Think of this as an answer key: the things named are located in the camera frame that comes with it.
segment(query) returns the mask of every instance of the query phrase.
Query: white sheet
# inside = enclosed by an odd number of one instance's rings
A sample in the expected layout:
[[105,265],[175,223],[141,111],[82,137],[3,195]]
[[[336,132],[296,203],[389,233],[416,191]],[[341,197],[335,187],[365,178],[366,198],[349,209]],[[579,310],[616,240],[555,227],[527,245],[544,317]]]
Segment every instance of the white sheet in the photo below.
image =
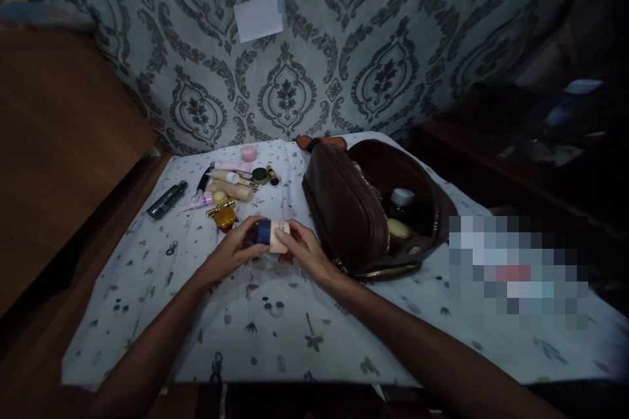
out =
[[[373,138],[396,145],[381,133],[344,137],[350,146]],[[238,218],[262,214],[271,219],[295,218],[314,227],[301,190],[309,155],[295,143],[281,140],[258,143],[257,149],[254,167],[272,163],[281,182],[277,187],[262,187],[252,202],[239,203]],[[238,147],[228,147],[173,157],[168,163],[94,286],[85,316],[63,360],[64,384],[93,388],[102,382],[128,345],[223,237],[203,209],[187,213],[173,209],[162,221],[151,219],[144,211],[182,179],[189,184],[184,198],[190,197],[210,161],[238,158]],[[461,215],[489,215],[459,189],[429,172],[451,196]],[[175,240],[178,245],[174,253],[166,255]],[[258,263],[242,267],[207,296],[174,365],[174,381],[207,382],[217,380],[219,375],[223,381],[232,382],[316,380],[417,385],[382,343],[308,279],[299,263],[278,264],[276,257],[266,255]],[[465,319],[449,313],[447,281],[448,247],[444,245],[417,274],[369,288],[475,348],[519,382],[621,375],[629,324],[593,292],[589,296],[591,321],[587,331],[490,332],[475,329]],[[265,308],[267,303],[271,303],[271,309]],[[553,349],[563,361],[549,354]]]

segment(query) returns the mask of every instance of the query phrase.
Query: sticky note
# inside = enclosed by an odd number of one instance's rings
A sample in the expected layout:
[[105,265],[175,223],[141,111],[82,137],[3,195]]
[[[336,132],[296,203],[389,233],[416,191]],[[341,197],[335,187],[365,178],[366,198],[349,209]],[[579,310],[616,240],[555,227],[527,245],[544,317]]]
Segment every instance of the sticky note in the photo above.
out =
[[234,6],[234,15],[241,43],[284,30],[281,0],[250,0],[239,3]]

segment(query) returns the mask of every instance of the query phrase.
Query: damask wallpaper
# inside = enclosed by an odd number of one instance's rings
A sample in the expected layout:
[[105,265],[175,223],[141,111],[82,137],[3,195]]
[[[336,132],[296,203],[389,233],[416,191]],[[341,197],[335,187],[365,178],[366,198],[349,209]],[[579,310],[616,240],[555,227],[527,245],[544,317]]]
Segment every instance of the damask wallpaper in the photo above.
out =
[[282,0],[284,31],[240,44],[247,0],[48,0],[96,40],[175,154],[298,134],[409,128],[503,81],[566,0]]

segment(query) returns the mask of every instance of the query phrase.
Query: green bottle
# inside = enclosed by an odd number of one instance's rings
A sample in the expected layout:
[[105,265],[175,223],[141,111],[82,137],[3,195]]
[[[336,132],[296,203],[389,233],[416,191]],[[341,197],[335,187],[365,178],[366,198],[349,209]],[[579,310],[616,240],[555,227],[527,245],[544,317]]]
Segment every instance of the green bottle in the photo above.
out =
[[185,180],[181,180],[179,185],[173,185],[146,212],[154,219],[162,219],[183,196],[187,186],[188,183]]

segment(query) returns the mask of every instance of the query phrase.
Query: small green jar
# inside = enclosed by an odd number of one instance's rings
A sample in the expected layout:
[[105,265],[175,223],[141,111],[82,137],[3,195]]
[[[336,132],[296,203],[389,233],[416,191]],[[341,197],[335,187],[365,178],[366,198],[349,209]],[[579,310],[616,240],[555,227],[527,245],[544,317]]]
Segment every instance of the small green jar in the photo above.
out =
[[264,185],[269,181],[269,172],[262,167],[254,169],[251,176],[251,180],[253,180],[256,185]]

